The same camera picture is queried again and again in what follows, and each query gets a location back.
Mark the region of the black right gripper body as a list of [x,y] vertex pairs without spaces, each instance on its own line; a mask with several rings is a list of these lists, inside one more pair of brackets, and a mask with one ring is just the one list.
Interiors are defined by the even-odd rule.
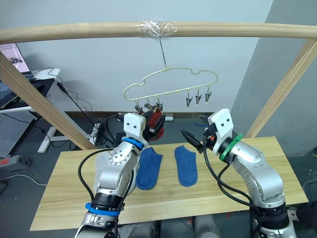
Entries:
[[213,149],[214,145],[216,143],[216,139],[217,139],[217,128],[216,125],[214,123],[212,123],[211,125],[209,125],[206,129],[205,132],[203,133],[203,135],[206,136],[206,147],[209,149]]

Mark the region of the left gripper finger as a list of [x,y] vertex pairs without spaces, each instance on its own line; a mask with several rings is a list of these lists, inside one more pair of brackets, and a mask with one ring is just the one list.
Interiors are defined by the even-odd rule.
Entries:
[[149,110],[147,112],[144,112],[143,117],[146,119],[146,124],[150,124],[152,121],[153,111]]
[[164,125],[164,122],[165,122],[165,114],[162,114],[156,122],[156,125],[154,127],[154,133],[159,133],[159,131],[162,129]]

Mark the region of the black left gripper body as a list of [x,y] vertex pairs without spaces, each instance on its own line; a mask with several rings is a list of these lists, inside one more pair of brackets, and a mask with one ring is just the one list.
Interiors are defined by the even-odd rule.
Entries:
[[159,128],[158,123],[150,125],[146,124],[145,130],[143,131],[143,138],[147,141],[155,141],[159,139]]

